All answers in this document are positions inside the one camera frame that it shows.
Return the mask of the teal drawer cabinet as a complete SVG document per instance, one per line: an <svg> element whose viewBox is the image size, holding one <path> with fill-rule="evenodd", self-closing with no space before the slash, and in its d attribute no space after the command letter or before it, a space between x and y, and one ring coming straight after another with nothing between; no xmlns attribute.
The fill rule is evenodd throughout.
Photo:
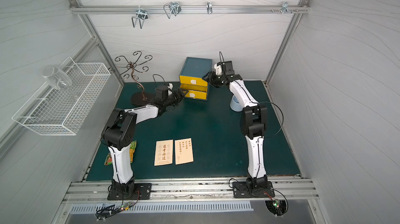
<svg viewBox="0 0 400 224"><path fill-rule="evenodd" d="M213 62L211 59L187 57L182 67L180 75L202 78L209 71L211 71L212 64Z"/></svg>

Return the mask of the beige postcard with calligraphy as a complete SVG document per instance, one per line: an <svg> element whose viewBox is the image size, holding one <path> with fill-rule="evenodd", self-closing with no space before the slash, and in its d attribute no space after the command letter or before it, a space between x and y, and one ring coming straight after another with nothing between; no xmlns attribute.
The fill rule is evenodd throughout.
<svg viewBox="0 0 400 224"><path fill-rule="evenodd" d="M174 141L157 141L155 149L154 166L169 165L173 163Z"/></svg>

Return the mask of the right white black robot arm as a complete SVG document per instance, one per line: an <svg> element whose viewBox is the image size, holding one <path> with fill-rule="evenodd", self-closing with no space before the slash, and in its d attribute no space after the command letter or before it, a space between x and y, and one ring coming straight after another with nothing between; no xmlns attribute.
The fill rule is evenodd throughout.
<svg viewBox="0 0 400 224"><path fill-rule="evenodd" d="M268 187L265 170L263 143L267 125L267 107L261 105L249 92L239 75L217 75L210 71L202 77L210 85L220 88L228 86L230 92L242 107L240 128L246 138L249 166L247 189L251 194Z"/></svg>

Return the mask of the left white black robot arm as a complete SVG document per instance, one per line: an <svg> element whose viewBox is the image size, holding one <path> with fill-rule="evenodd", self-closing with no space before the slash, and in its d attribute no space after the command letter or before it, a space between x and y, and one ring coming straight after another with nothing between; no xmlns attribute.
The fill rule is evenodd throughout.
<svg viewBox="0 0 400 224"><path fill-rule="evenodd" d="M161 116L167 107L178 105L188 92L186 89L172 90L165 85L160 85L156 88L155 97L148 104L134 109L115 108L112 111L101 137L112 159L113 177L109 200L131 199L139 191L139 187L134 182L129 153L135 126Z"/></svg>

